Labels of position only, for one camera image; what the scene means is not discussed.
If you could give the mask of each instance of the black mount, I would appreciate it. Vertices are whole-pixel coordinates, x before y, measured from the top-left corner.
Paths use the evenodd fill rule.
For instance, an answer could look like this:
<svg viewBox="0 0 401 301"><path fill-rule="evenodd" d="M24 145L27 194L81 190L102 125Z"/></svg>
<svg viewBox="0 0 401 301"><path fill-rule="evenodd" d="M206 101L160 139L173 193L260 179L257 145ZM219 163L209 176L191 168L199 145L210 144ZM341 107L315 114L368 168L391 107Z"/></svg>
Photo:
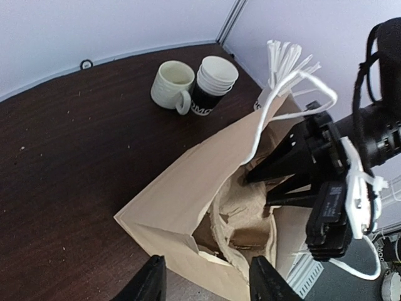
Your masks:
<svg viewBox="0 0 401 301"><path fill-rule="evenodd" d="M165 271L164 257L152 256L111 301L165 301ZM251 301L303 301L264 256L252 258L249 293Z"/></svg>
<svg viewBox="0 0 401 301"><path fill-rule="evenodd" d="M318 102L308 110L318 108ZM315 260L341 257L352 238L343 210L348 163L330 115L311 115L296 124L270 156L249 172L247 182L289 177L268 192L268 206L313 208L306 244ZM308 190L293 192L310 185Z"/></svg>

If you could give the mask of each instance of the paper cup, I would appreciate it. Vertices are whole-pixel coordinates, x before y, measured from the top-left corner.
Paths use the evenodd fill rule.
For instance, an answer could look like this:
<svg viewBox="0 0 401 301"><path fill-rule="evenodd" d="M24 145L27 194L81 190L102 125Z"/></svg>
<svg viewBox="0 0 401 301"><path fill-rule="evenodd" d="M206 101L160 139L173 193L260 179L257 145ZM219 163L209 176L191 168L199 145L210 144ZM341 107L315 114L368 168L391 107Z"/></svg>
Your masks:
<svg viewBox="0 0 401 301"><path fill-rule="evenodd" d="M191 110L199 116L209 115L224 95L211 95L202 89L198 83L192 92Z"/></svg>
<svg viewBox="0 0 401 301"><path fill-rule="evenodd" d="M229 88L225 88L225 89L218 89L218 88L213 88L210 85L208 85L205 81L202 81L201 78L197 78L196 80L198 86L205 92L207 92L208 94L214 95L214 96L222 96L227 94L228 92L231 91L232 86Z"/></svg>
<svg viewBox="0 0 401 301"><path fill-rule="evenodd" d="M206 82L208 85L210 85L214 88L218 88L218 89L222 89L222 90L226 90L235 84L235 82L221 83L221 82L213 79L212 77L206 76L205 73L202 71L202 68L200 68L198 70L197 78L200 78L202 81Z"/></svg>
<svg viewBox="0 0 401 301"><path fill-rule="evenodd" d="M208 91L215 91L217 93L219 93L219 92L228 92L228 91L230 91L232 89L232 85L231 86L225 86L225 87L219 87L217 85L209 83L208 81L206 81L204 78L202 78L200 76L197 77L196 82L203 89L206 89Z"/></svg>
<svg viewBox="0 0 401 301"><path fill-rule="evenodd" d="M238 79L237 68L220 56L207 56L202 60L202 71L219 83L233 84Z"/></svg>

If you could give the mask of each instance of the mug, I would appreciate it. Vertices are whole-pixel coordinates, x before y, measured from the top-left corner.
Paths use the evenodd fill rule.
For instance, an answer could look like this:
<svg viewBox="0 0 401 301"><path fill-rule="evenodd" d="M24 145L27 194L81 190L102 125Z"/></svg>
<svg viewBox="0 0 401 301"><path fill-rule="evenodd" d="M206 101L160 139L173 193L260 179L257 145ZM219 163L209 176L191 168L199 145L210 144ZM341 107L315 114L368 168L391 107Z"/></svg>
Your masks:
<svg viewBox="0 0 401 301"><path fill-rule="evenodd" d="M179 114L185 115L190 109L189 90L194 80L195 73L187 64L181 61L165 61L157 70L150 96L157 105L176 109Z"/></svg>

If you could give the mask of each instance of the white wire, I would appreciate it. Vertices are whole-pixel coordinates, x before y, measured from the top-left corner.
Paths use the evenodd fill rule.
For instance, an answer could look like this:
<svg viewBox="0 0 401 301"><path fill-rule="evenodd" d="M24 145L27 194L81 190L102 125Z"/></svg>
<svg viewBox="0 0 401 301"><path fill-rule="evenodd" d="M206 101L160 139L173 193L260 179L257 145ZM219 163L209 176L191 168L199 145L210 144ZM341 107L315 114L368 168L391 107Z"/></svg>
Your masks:
<svg viewBox="0 0 401 301"><path fill-rule="evenodd" d="M393 183L393 181L390 182L390 188L391 188L391 192L392 192L392 194L393 194L394 200L397 201L397 202L401 202L401 199L399 199L399 198L395 195L394 183Z"/></svg>
<svg viewBox="0 0 401 301"><path fill-rule="evenodd" d="M304 117L308 115L313 115L313 114L318 114L322 113L325 110L328 110L332 106L334 106L337 103L337 93L334 92L331 88L329 88L325 83L323 83L319 78L304 72L304 71L296 71L300 77L302 78L307 78L310 80L323 94L326 94L331 98L331 101L328 103L325 103L324 105L320 106L319 108L316 108L314 110L307 110L304 112L298 112L298 113L292 113L292 114L283 114L280 116L275 116L271 121L274 120L284 120L284 119L292 119L292 118L298 118L298 117Z"/></svg>
<svg viewBox="0 0 401 301"><path fill-rule="evenodd" d="M264 104L264 106L261 109L262 110L262 114L261 114L261 118L259 120L259 124L256 127L256 133L255 133L255 136L254 136L254 142L253 142L253 145L252 145L251 152L248 154L248 156L245 158L245 160L243 160L241 165L247 164L255 156L256 151L258 149L259 141L261 139L261 134L262 134L262 131L263 131L264 121L266 120L266 116L268 114L269 108L270 108L273 100L276 98L276 96L278 95L280 90L288 82L293 80L295 77L307 78L313 84L315 84L315 86L317 88L319 88L324 94L329 96L331 101L326 103L326 104L324 104L324 105L322 105L319 108L314 109L314 110L308 110L308 111L299 112L299 113L293 113L293 114L284 114L284 115L277 116L277 117L273 118L272 120L292 119L292 118L296 118L296 117L313 115L313 114L317 114L317 113L323 112L323 111L331 108L332 106L334 106L334 104L336 104L337 98L338 98L336 92L334 92L334 90L329 88L319 78L317 78L317 77L315 77L313 75L310 75L309 73L301 71L301 70L292 71L283 80L278 82L277 85L274 87L273 91L270 92L270 94L268 96L268 99L266 100L266 103Z"/></svg>
<svg viewBox="0 0 401 301"><path fill-rule="evenodd" d="M398 262L401 262L400 257L398 255L398 242L399 241L400 241L400 238L398 238L397 241L395 242L394 251L395 251L395 256L397 257Z"/></svg>
<svg viewBox="0 0 401 301"><path fill-rule="evenodd" d="M380 259L378 257L377 250L376 250L374 244L372 243L372 241L369 239L369 237L364 235L363 239L368 243L368 246L370 247L370 249L373 251L373 254L375 255L376 270L372 275L367 275L362 272L359 272L356 269L347 265L345 262L342 262L342 261L334 259L334 258L330 258L329 262L358 278L365 279L365 280L375 280L380 276L380 272L381 272Z"/></svg>
<svg viewBox="0 0 401 301"><path fill-rule="evenodd" d="M318 70L320 68L321 68L320 63L317 62L315 66L313 66L313 67L311 66L311 67L305 68L302 71L307 72L309 74L312 74L312 73L314 73L316 70ZM294 78L292 81L288 82L287 85L284 86L284 88L281 89L281 91L280 91L280 93L278 95L279 96L283 96L285 93L290 91L293 87L295 87L302 80L303 80L303 78L301 78L301 77Z"/></svg>
<svg viewBox="0 0 401 301"><path fill-rule="evenodd" d="M384 228L382 228L379 232L375 233L372 237L372 241L374 241L379 235L382 235L382 239L385 238L384 236Z"/></svg>

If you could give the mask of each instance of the wooden table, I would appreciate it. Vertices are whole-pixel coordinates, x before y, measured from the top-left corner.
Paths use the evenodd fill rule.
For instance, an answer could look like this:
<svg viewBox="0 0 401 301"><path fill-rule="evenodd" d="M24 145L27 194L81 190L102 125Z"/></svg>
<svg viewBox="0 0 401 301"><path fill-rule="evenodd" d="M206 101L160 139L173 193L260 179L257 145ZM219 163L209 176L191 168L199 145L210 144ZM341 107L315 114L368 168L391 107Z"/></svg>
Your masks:
<svg viewBox="0 0 401 301"><path fill-rule="evenodd" d="M239 68L208 117L158 107L158 66L218 45L149 53L56 78L0 103L0 299L109 300L148 255L113 215L184 151L252 111ZM169 272L169 300L221 300Z"/></svg>

